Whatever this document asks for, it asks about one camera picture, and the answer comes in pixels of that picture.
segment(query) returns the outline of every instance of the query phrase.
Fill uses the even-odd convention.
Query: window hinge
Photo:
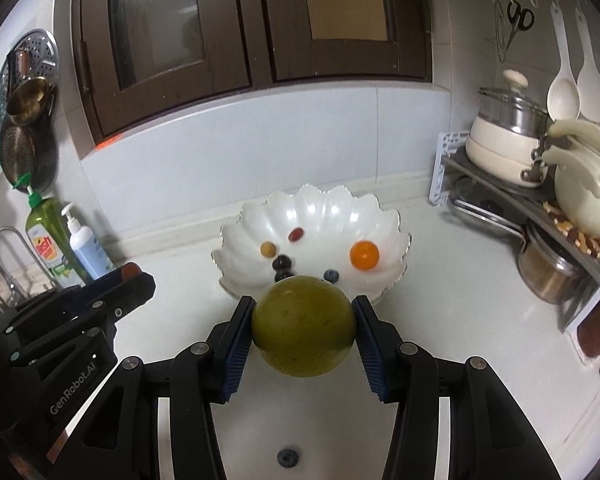
[[[87,58],[87,44],[80,41],[78,47],[78,82],[80,83],[80,93],[87,95],[91,93],[91,71],[89,70],[89,61]]]

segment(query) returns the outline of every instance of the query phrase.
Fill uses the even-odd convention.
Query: green soap bottle
[[[27,217],[25,230],[31,245],[58,280],[62,288],[72,285],[84,286],[93,280],[76,258],[69,245],[69,230],[62,221],[62,205],[55,197],[42,198],[29,185],[31,174],[25,173],[13,187],[27,186],[31,212]]]

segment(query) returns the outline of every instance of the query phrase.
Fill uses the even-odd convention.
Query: scissors
[[[509,5],[507,5],[507,16],[509,18],[509,23],[511,24],[511,34],[509,35],[509,41],[507,41],[505,51],[509,49],[513,38],[516,37],[519,30],[529,30],[536,22],[536,17],[533,12],[530,9],[523,9],[517,0],[511,0]]]

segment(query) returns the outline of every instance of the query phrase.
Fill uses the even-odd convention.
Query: metal pivot bolt
[[[400,345],[400,352],[405,355],[416,355],[418,353],[418,347],[414,343],[402,343]]]
[[[209,352],[209,345],[204,341],[193,343],[193,345],[191,345],[191,353],[193,355],[204,355],[207,352]]]
[[[298,461],[300,460],[300,455],[295,449],[291,449],[289,447],[285,447],[285,449],[278,452],[278,463],[282,467],[290,468],[298,465]]]
[[[487,367],[487,361],[481,357],[472,357],[469,359],[469,364],[476,370],[484,370]]]
[[[122,359],[122,367],[125,370],[133,370],[140,364],[140,359],[137,357],[126,357]]]

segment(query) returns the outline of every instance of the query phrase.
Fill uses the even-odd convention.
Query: white countertop
[[[558,310],[523,284],[515,244],[472,230],[446,208],[417,201],[400,210],[413,235],[403,279],[376,307],[404,340],[435,357],[487,359],[548,449],[563,480],[581,480],[600,456],[599,363],[585,366],[558,328]],[[219,238],[135,261],[152,274],[155,297],[120,320],[115,351],[145,363],[174,357],[228,320],[235,301],[218,285],[210,252]],[[161,401],[162,477],[168,464],[168,401]],[[448,400],[441,399],[436,478],[447,478]],[[213,406],[227,478],[381,478],[395,405],[369,390],[354,347],[334,371],[312,379],[275,372],[252,347],[240,389]],[[276,453],[301,452],[285,470]]]

